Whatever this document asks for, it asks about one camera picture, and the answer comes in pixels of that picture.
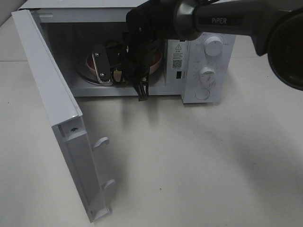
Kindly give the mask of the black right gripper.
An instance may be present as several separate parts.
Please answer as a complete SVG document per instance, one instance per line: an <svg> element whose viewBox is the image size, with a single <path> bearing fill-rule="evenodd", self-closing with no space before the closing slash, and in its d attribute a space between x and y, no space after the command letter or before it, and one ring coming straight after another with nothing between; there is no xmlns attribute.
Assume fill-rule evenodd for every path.
<svg viewBox="0 0 303 227"><path fill-rule="evenodd" d="M146 101L149 98L150 63L161 40L153 33L134 30L123 33L121 44L120 57L125 78L134 86L138 101Z"/></svg>

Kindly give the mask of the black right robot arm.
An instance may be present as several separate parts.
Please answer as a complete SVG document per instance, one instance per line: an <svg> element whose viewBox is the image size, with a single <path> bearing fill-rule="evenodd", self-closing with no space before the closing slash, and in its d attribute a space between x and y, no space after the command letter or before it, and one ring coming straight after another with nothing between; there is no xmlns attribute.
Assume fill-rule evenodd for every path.
<svg viewBox="0 0 303 227"><path fill-rule="evenodd" d="M119 59L139 101L149 97L150 58L164 39L192 41L202 33L245 35L275 75L303 88L303 3L300 0L149 0L126 14Z"/></svg>

